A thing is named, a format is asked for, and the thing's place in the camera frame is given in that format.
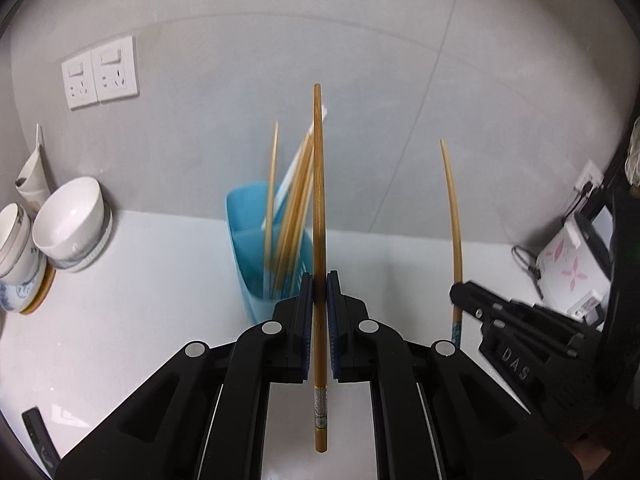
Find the chopstick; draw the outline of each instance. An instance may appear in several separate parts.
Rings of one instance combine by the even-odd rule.
[[[326,117],[326,108],[323,106],[322,107],[322,120],[324,121],[324,118]],[[313,133],[314,130],[314,124],[311,123],[311,126],[309,126],[309,129],[306,131],[306,134],[309,136]],[[274,199],[274,207],[273,207],[273,211],[274,211],[274,216],[278,216],[278,213],[280,212],[280,208],[282,207],[282,204],[284,203],[284,199],[287,196],[287,192],[289,191],[289,187],[291,185],[291,181],[293,180],[293,176],[294,176],[294,172],[296,171],[296,167],[298,164],[298,159],[300,158],[300,153],[302,153],[302,145],[304,144],[304,140],[300,143],[300,146],[298,147],[298,150],[296,151],[296,154],[293,156],[293,160],[291,161],[291,164],[289,165],[289,167],[287,168],[287,172],[284,174],[284,178],[282,179],[282,183],[280,184],[280,187],[278,188],[277,192],[276,192],[276,198]],[[262,225],[261,225],[261,229],[264,229],[266,227],[266,218],[262,221]]]
[[[453,243],[453,282],[462,282],[462,237],[460,235],[460,217],[458,215],[458,199],[456,186],[453,182],[453,172],[449,161],[449,150],[443,139],[440,139],[440,150],[444,163],[444,174],[447,179],[447,193],[449,195],[449,211],[451,215],[451,237]],[[453,306],[453,320],[451,325],[451,341],[460,348],[462,339],[462,309]]]
[[[306,222],[306,213],[309,209],[309,200],[311,199],[311,191],[313,190],[313,165],[309,164],[306,171],[306,179],[303,187],[303,197],[302,197],[302,207],[300,208],[300,215],[298,216],[298,222],[296,223],[295,228],[295,240],[297,240],[296,245],[294,246],[295,252],[293,265],[289,267],[290,274],[290,284],[289,284],[289,295],[293,296],[293,292],[296,287],[296,283],[298,281],[298,264],[300,263],[300,250],[302,249],[302,238],[305,233],[305,222]]]
[[[314,85],[314,420],[316,451],[327,449],[326,414],[326,225],[324,218],[324,155],[322,97]]]
[[[262,298],[271,297],[271,239],[273,237],[273,188],[276,183],[276,154],[278,153],[278,121],[273,131],[273,145],[271,147],[271,165],[269,168],[269,183],[267,186],[267,216],[264,231],[264,270],[262,274]]]
[[[284,220],[280,227],[280,235],[278,236],[278,244],[276,248],[276,278],[273,289],[274,296],[276,298],[282,298],[282,293],[286,290],[284,287],[284,281],[287,269],[289,269],[289,262],[292,259],[294,228],[296,218],[299,214],[300,204],[302,202],[303,179],[306,175],[306,168],[310,164],[313,150],[313,143],[311,139],[312,137],[310,135],[305,137],[302,154],[298,159],[296,173],[292,179],[287,208],[285,209]]]

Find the white wall switch panel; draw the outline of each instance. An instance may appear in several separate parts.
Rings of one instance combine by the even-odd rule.
[[[138,95],[133,38],[127,36],[91,51],[98,101]]]
[[[588,160],[574,185],[574,190],[581,192],[587,182],[591,182],[593,184],[593,189],[595,189],[602,184],[603,179],[600,168],[598,168],[592,160]]]
[[[62,81],[66,102],[72,110],[98,102],[90,52],[67,59],[62,64]]]

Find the white countertop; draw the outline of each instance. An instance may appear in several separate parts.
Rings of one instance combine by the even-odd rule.
[[[20,418],[28,408],[39,407],[64,456],[185,343],[219,346],[249,326],[225,222],[128,211],[115,222],[91,267],[57,273],[36,312],[5,319],[0,410],[38,463]],[[327,233],[342,292],[422,344],[450,335],[451,253],[447,240]],[[536,301],[509,246],[467,243],[463,253],[465,280]],[[479,323],[465,315],[462,334],[463,350],[496,378],[478,352]],[[325,454],[314,450],[312,395],[309,382],[272,385],[262,477],[376,478],[369,385],[329,385]]]

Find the electrical cable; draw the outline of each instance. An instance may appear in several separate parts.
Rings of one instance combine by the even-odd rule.
[[[571,213],[573,213],[577,209],[577,207],[580,205],[582,200],[584,200],[587,197],[587,195],[591,192],[592,189],[593,189],[593,182],[591,181],[585,183],[584,186],[582,186],[582,190],[580,191],[580,194],[576,196],[576,199],[572,201],[572,204],[569,206],[569,209],[567,209],[567,211],[565,211],[564,214],[562,215],[562,225],[564,225],[564,223],[569,218],[569,216],[571,216]]]
[[[529,257],[529,260],[527,260],[522,255],[522,253],[525,253]],[[540,269],[536,266],[536,254],[521,245],[514,245],[511,248],[511,255],[513,256],[513,259],[516,262],[517,266],[519,266],[531,278],[533,286],[536,287],[536,291],[538,292],[540,299],[544,299],[542,297],[540,286],[538,285],[538,280],[540,279]]]

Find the gray wall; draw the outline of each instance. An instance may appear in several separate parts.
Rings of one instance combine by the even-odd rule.
[[[69,111],[60,62],[124,34],[140,96]],[[611,0],[26,0],[10,35],[57,184],[223,218],[265,178],[276,119],[284,172],[320,82],[329,228],[449,237],[444,137],[463,237],[489,242],[537,238],[588,158],[606,167],[640,66]]]
[[[0,38],[0,210],[21,200],[14,181],[27,161],[27,143],[15,108],[8,35]]]

